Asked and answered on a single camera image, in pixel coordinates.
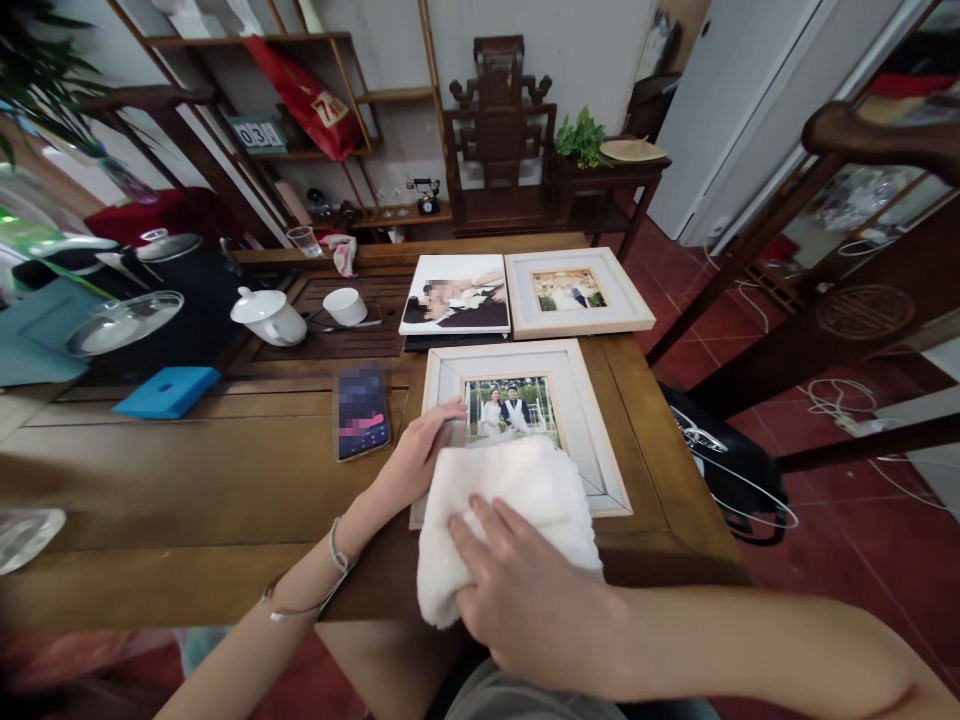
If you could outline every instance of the silver bracelet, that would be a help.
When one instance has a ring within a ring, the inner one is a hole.
[[[327,596],[320,601],[318,605],[314,605],[312,608],[307,608],[306,610],[274,610],[270,613],[270,619],[274,622],[282,622],[283,620],[293,620],[295,618],[307,617],[308,615],[313,615],[317,619],[320,618],[320,614],[323,612],[323,609],[327,606],[327,603],[333,598],[334,594],[340,588],[340,585],[343,584],[343,581],[347,579],[347,575],[350,574],[350,571],[354,568],[356,563],[353,565],[347,560],[347,556],[342,552],[339,552],[334,544],[334,536],[337,532],[337,525],[340,524],[340,518],[334,518],[333,527],[330,528],[330,562],[337,566],[337,569],[340,571],[340,579],[337,580],[337,584],[333,586],[330,592],[327,593]],[[282,572],[273,581],[267,585],[263,591],[263,595],[260,596],[260,604],[269,601],[273,597],[273,591],[277,587],[286,572]]]

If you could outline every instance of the wedding photo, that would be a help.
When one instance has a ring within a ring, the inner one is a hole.
[[[600,284],[590,270],[532,273],[540,310],[589,310],[606,307]]]
[[[467,404],[465,445],[497,445],[543,435],[563,449],[548,376],[465,380],[463,397]]]
[[[502,255],[424,255],[417,264],[400,333],[510,329]]]

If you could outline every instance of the green plant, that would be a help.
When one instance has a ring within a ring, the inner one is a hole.
[[[584,105],[574,127],[570,126],[569,115],[563,118],[563,125],[557,132],[557,155],[576,155],[578,168],[596,167],[603,162],[600,157],[602,142],[603,125],[597,125]]]
[[[101,95],[110,88],[78,77],[80,71],[97,69],[77,54],[72,38],[59,41],[34,37],[41,26],[85,30],[92,25],[57,15],[51,0],[2,0],[0,8],[0,113],[21,128],[26,120],[56,135],[81,152],[102,154],[90,129],[90,120],[101,119],[80,107],[78,90]],[[13,163],[13,146],[0,132],[0,150]]]

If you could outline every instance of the decorative round emblem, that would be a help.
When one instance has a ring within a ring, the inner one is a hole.
[[[857,285],[827,295],[817,322],[847,340],[872,340],[902,330],[913,320],[913,298],[889,285]]]

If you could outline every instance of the smartphone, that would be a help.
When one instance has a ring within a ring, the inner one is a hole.
[[[383,372],[376,367],[361,367],[344,370],[335,377],[337,461],[389,445],[388,388]]]

